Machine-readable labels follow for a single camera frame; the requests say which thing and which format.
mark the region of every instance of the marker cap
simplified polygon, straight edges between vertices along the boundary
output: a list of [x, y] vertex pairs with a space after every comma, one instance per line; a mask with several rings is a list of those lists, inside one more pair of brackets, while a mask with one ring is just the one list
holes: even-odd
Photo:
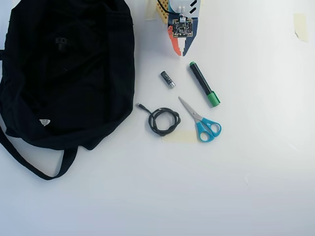
[[208, 99], [211, 102], [213, 107], [216, 107], [217, 105], [221, 103], [214, 91], [208, 95]]

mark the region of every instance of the microcontroller board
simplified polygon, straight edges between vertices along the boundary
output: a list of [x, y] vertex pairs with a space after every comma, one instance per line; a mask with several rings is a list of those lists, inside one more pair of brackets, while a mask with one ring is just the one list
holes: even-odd
[[192, 37], [192, 18], [181, 17], [173, 20], [173, 37]]

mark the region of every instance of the blue scissors handle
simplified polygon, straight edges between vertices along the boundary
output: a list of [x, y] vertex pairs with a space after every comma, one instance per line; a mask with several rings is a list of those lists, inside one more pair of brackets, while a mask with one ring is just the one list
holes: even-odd
[[[221, 125], [219, 123], [211, 121], [211, 120], [208, 120], [206, 118], [203, 118], [201, 122], [204, 123], [208, 127], [208, 129], [210, 129], [210, 131], [212, 132], [212, 135], [215, 138], [220, 135], [220, 133], [222, 131], [222, 127], [221, 127]], [[216, 132], [213, 130], [213, 126], [217, 127], [217, 131]]]
[[[199, 136], [199, 140], [203, 143], [208, 143], [211, 142], [213, 139], [215, 139], [215, 137], [212, 135], [211, 132], [209, 132], [201, 122], [197, 122], [197, 130], [198, 130], [198, 136]], [[201, 135], [202, 134], [206, 134], [208, 136], [207, 140], [202, 139]]]

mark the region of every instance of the masking tape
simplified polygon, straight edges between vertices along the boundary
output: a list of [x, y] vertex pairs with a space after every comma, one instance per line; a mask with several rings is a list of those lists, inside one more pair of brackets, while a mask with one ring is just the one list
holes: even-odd
[[307, 36], [307, 24], [306, 24], [306, 15], [302, 13], [294, 14], [294, 29], [296, 36], [304, 41], [308, 42]]
[[198, 143], [196, 130], [177, 130], [173, 133], [162, 137], [163, 143]]
[[146, 0], [146, 21], [156, 19], [157, 0]]

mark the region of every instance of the backpack strap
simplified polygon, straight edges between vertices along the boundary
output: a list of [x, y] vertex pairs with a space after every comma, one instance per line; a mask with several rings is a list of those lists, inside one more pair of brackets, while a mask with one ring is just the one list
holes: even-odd
[[59, 173], [55, 177], [50, 177], [44, 174], [42, 171], [35, 168], [34, 166], [32, 166], [29, 162], [27, 162], [20, 155], [20, 153], [15, 149], [13, 144], [8, 140], [8, 138], [6, 137], [6, 135], [4, 134], [1, 128], [0, 128], [0, 143], [14, 157], [14, 159], [17, 160], [22, 166], [26, 167], [27, 169], [32, 171], [35, 175], [37, 175], [38, 177], [44, 180], [52, 180], [52, 179], [63, 176], [68, 171], [72, 163], [74, 162], [74, 159], [78, 151], [77, 147], [65, 150], [63, 153], [63, 161], [62, 161]]

